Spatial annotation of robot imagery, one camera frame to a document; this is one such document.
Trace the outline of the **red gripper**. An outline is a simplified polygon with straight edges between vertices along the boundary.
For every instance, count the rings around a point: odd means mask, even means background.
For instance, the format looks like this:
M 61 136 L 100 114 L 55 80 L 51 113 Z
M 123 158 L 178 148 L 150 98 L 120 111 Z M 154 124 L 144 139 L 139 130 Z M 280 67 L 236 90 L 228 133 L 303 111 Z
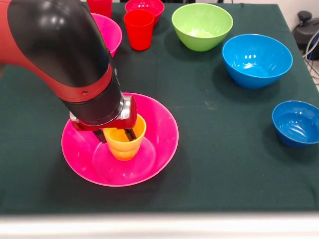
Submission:
M 103 134 L 105 128 L 124 129 L 125 136 L 128 141 L 137 139 L 133 127 L 137 120 L 137 106 L 133 96 L 121 95 L 118 114 L 106 123 L 94 123 L 89 125 L 79 120 L 72 112 L 69 112 L 71 124 L 77 131 L 92 131 L 101 143 L 107 143 Z

